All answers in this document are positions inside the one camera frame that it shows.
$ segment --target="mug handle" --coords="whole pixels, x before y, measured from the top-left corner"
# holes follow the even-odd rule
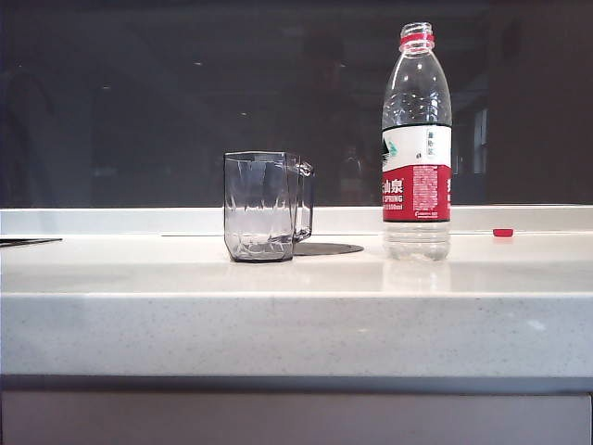
[[[315,170],[308,162],[301,161],[298,168],[298,193],[296,196],[295,242],[311,236],[313,225],[313,181]]]

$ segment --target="bottle cap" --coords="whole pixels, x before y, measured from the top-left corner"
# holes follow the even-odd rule
[[[492,235],[496,237],[509,238],[513,233],[512,229],[492,229]]]

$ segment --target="glass mug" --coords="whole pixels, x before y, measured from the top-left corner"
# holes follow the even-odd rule
[[[234,261],[286,261],[311,235],[313,168],[299,155],[224,155],[224,243]]]

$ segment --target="cabinet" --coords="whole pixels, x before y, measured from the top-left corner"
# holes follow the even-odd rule
[[[5,445],[590,445],[573,396],[7,391]]]

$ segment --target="dark background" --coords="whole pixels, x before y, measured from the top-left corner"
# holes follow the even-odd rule
[[[453,203],[593,204],[589,1],[13,0],[0,12],[4,208],[220,206],[222,153],[257,149],[306,154],[320,205],[379,205],[385,84],[401,26],[418,20],[434,25],[452,96]],[[340,178],[353,150],[355,197]]]

